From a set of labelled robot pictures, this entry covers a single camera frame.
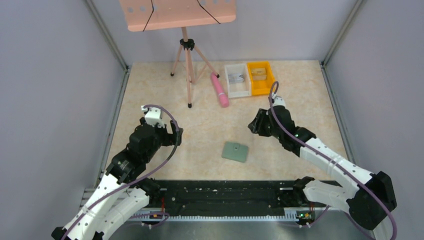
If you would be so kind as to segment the green card holder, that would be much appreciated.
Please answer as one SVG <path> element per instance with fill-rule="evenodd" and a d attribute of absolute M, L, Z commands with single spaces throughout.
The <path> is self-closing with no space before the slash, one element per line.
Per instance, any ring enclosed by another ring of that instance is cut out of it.
<path fill-rule="evenodd" d="M 226 141 L 222 149 L 221 157 L 223 159 L 245 163 L 248 158 L 248 152 L 249 147 L 247 145 Z"/>

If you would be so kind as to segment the silver credit card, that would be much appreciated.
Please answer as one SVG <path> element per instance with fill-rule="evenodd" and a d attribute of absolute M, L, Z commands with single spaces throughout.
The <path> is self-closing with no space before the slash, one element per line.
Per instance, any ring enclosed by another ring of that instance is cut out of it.
<path fill-rule="evenodd" d="M 230 84 L 242 83 L 245 81 L 244 75 L 242 73 L 231 73 L 228 74 L 228 82 Z"/>

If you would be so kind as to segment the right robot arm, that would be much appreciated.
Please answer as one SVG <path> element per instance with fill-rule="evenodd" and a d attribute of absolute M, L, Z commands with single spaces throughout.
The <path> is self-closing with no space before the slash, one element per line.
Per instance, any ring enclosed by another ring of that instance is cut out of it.
<path fill-rule="evenodd" d="M 394 219 L 392 211 L 397 201 L 390 176 L 363 169 L 334 152 L 313 132 L 296 126 L 283 105 L 260 108 L 248 128 L 253 134 L 276 138 L 285 150 L 317 166 L 337 182 L 331 185 L 307 176 L 298 179 L 294 191 L 301 198 L 337 208 L 370 231 L 383 220 Z"/>

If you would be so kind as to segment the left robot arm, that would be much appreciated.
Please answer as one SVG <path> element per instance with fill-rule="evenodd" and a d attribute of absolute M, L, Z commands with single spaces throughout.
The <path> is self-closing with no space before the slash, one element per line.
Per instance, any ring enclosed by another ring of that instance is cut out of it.
<path fill-rule="evenodd" d="M 172 118 L 172 133 L 156 118 L 149 124 L 140 119 L 126 147 L 114 156 L 100 183 L 85 205 L 65 226 L 56 227 L 55 240 L 108 240 L 138 210 L 146 207 L 158 188 L 149 180 L 175 154 L 182 142 L 183 128 Z M 146 165 L 161 147 L 171 146 L 168 157 L 144 174 Z"/>

